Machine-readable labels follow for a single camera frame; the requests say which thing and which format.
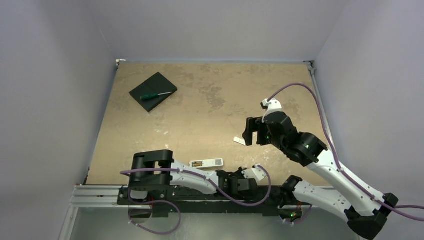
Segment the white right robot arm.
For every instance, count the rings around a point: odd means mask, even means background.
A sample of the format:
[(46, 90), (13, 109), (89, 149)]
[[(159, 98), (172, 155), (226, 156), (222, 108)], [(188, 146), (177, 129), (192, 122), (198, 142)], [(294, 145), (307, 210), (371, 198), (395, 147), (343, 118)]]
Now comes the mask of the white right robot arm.
[(308, 168), (325, 179), (332, 190), (322, 189), (291, 175), (280, 187), (281, 204), (296, 200), (319, 207), (345, 221), (360, 237), (373, 240), (381, 232), (399, 199), (392, 193), (381, 193), (360, 180), (341, 163), (317, 136), (300, 132), (290, 117), (278, 111), (266, 117), (249, 117), (242, 134), (245, 144), (272, 145), (289, 160)]

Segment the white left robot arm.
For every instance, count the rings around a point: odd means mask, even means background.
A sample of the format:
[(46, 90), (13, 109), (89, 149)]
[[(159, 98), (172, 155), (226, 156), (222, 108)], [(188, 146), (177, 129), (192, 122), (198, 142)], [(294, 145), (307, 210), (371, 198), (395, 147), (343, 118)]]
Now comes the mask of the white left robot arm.
[(223, 165), (222, 158), (194, 160), (184, 164), (173, 158), (171, 150), (136, 153), (132, 172), (129, 173), (129, 197), (142, 205), (148, 201), (149, 192), (174, 186), (196, 190), (204, 195), (214, 195), (223, 190), (232, 198), (243, 198), (251, 194), (267, 176), (256, 166), (227, 172), (220, 169)]

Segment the white remote control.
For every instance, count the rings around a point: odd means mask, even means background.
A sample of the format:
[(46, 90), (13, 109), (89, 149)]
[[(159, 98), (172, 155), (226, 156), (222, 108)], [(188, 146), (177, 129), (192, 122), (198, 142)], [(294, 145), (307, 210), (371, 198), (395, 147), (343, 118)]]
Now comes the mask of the white remote control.
[[(193, 162), (203, 162), (202, 167), (192, 167)], [(224, 160), (222, 158), (213, 158), (213, 159), (204, 159), (204, 160), (194, 160), (189, 162), (189, 166), (195, 169), (211, 169), (219, 168), (224, 166)]]

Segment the white battery cover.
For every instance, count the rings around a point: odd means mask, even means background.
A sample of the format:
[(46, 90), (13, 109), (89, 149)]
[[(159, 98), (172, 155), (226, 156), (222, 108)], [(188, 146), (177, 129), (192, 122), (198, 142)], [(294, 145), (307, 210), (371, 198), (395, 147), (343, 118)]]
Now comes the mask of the white battery cover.
[(240, 138), (240, 137), (237, 137), (236, 136), (236, 137), (233, 138), (233, 141), (235, 143), (237, 143), (237, 144), (242, 145), (242, 146), (246, 146), (246, 142), (245, 142), (245, 140), (243, 138)]

